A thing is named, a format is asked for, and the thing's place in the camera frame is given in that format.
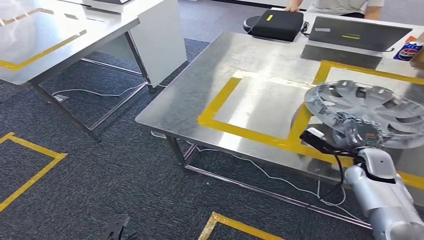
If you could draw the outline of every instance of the black laptop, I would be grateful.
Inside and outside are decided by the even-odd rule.
[[[317,16],[309,40],[384,52],[411,28]]]

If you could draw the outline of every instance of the black bag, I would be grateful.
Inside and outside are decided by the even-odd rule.
[[[293,42],[303,22],[301,12],[267,10],[252,27],[251,35]]]

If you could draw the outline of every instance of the robotic arm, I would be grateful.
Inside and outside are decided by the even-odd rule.
[[[383,137],[378,126],[339,114],[345,131],[334,131],[337,146],[315,128],[304,131],[300,138],[324,154],[353,157],[353,165],[344,177],[372,225],[376,240],[424,240],[424,222],[414,208],[414,200],[396,173],[391,156],[379,149]]]

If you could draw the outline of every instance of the person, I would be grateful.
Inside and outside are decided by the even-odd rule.
[[[284,11],[299,12],[303,0],[290,0]],[[307,12],[378,20],[385,0],[312,0]]]

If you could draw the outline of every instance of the yellow tape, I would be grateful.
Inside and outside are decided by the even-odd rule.
[[[206,225],[203,228],[203,231],[201,231],[201,234],[198,240],[207,240],[211,236],[211,233],[218,222],[217,218],[218,218],[218,214],[215,212],[212,212],[212,215],[210,215],[209,220],[207,221]]]
[[[19,15],[17,17],[14,17],[12,19],[2,19],[0,21],[0,23],[2,22],[2,24],[0,24],[0,27],[1,26],[5,26],[5,25],[8,25],[8,24],[11,24],[13,22],[16,22],[18,20],[21,20],[21,19],[23,19],[23,18],[25,18],[25,17],[27,17],[29,15],[32,15],[32,14],[38,13],[38,12],[45,13],[45,14],[54,14],[54,12],[52,10],[45,9],[45,8],[36,8],[36,9],[31,10],[31,11],[25,13],[25,14],[22,14],[22,15]],[[70,19],[75,19],[75,20],[78,19],[76,16],[71,15],[71,14],[66,14],[65,13],[64,15],[67,18],[70,18]],[[47,55],[47,54],[55,51],[56,49],[58,49],[58,48],[60,48],[60,47],[62,47],[64,45],[66,45],[66,44],[74,41],[75,39],[81,37],[82,35],[84,35],[86,33],[87,33],[87,30],[83,30],[79,34],[75,34],[75,35],[69,37],[68,39],[63,40],[63,41],[59,42],[58,44],[56,44],[56,45],[54,45],[52,47],[49,47],[46,50],[41,51],[40,53],[38,53],[38,54],[36,54],[36,55],[34,55],[34,56],[32,56],[32,57],[30,57],[30,58],[28,58],[28,59],[20,62],[20,63],[13,63],[13,62],[6,61],[6,60],[0,60],[0,67],[4,67],[4,68],[7,68],[7,69],[10,69],[10,70],[13,70],[13,71],[19,70],[19,69],[25,67],[26,65],[28,65],[28,64],[36,61],[37,59],[39,59],[41,57],[44,57],[45,55]]]
[[[349,35],[342,35],[342,37],[343,37],[343,38],[347,38],[347,39],[356,39],[356,40],[361,39],[361,38],[360,38],[360,37],[358,37],[358,36],[349,36]]]
[[[424,79],[410,76],[403,76],[399,74],[377,71],[373,69],[351,66],[342,63],[336,63],[331,61],[322,61],[321,66],[318,72],[315,75],[313,80],[314,85],[319,85],[326,82],[327,77],[330,73],[331,68],[340,68],[351,70],[359,73],[365,73],[370,75],[375,75],[379,77],[385,77],[400,81],[405,81],[415,84],[424,84]],[[246,139],[254,140],[263,144],[271,145],[277,148],[284,149],[289,152],[294,152],[300,155],[304,155],[310,158],[318,159],[327,163],[337,164],[336,159],[333,155],[323,154],[316,150],[313,147],[306,146],[301,144],[299,136],[306,129],[309,124],[311,113],[302,104],[296,112],[296,116],[293,120],[293,125],[287,135],[286,139],[268,135],[265,133],[253,131],[247,128],[234,126],[229,123],[221,122],[214,120],[215,114],[219,111],[221,106],[225,103],[237,85],[240,83],[240,78],[230,78],[227,84],[221,89],[221,91],[216,95],[212,102],[203,110],[203,112],[198,116],[197,122],[199,125],[220,130],[226,133],[234,134]],[[349,167],[352,165],[353,161],[350,157],[340,157],[340,161],[343,167]],[[415,188],[424,189],[424,177],[416,176],[404,172],[398,171],[399,175],[403,178],[404,182]]]
[[[221,106],[228,99],[230,94],[234,91],[237,85],[240,83],[241,78],[232,77],[228,80],[225,86],[218,92],[212,102],[203,110],[203,112],[198,116],[199,124],[202,124],[203,120],[209,122],[221,108]]]
[[[32,176],[27,182],[25,182],[22,186],[20,186],[14,193],[12,193],[9,197],[7,197],[3,202],[0,203],[0,213],[9,206],[15,199],[17,199],[21,194],[23,194],[26,190],[28,190],[34,183],[36,183],[39,179],[41,179],[50,169],[52,169],[56,164],[58,164],[63,158],[65,158],[67,153],[58,153],[52,150],[49,150],[45,147],[36,145],[27,140],[18,138],[14,136],[13,132],[9,132],[0,138],[0,144],[6,140],[11,140],[14,143],[27,147],[31,150],[39,152],[41,154],[47,155],[53,160],[49,162],[45,167],[43,167],[39,172],[37,172],[34,176]]]
[[[270,233],[267,233],[265,231],[254,228],[252,226],[246,225],[239,221],[233,220],[231,218],[228,218],[216,212],[212,212],[212,215],[210,216],[209,220],[204,226],[203,231],[201,232],[198,240],[207,240],[209,236],[211,235],[212,231],[214,230],[215,225],[217,223],[227,225],[229,227],[240,230],[242,232],[245,232],[247,234],[250,234],[252,236],[255,236],[263,240],[284,240],[283,238],[279,236],[272,235]]]
[[[54,45],[52,47],[49,47],[46,50],[41,51],[40,53],[38,53],[38,54],[36,54],[36,55],[34,55],[34,56],[32,56],[32,57],[30,57],[30,58],[28,58],[28,59],[20,62],[20,63],[12,63],[12,62],[9,62],[9,61],[0,60],[0,67],[5,67],[5,68],[8,68],[8,69],[14,70],[14,71],[19,70],[19,69],[25,67],[26,65],[34,62],[35,60],[37,60],[37,59],[39,59],[41,57],[44,57],[45,55],[53,52],[54,50],[56,50],[56,49],[58,49],[58,48],[60,48],[60,47],[62,47],[64,45],[66,45],[66,44],[74,41],[75,39],[81,37],[82,35],[84,35],[86,33],[87,33],[87,30],[83,30],[80,33],[78,33],[76,35],[73,35],[73,36],[71,36],[68,39],[63,40],[63,41],[59,42],[58,44],[56,44],[56,45]]]

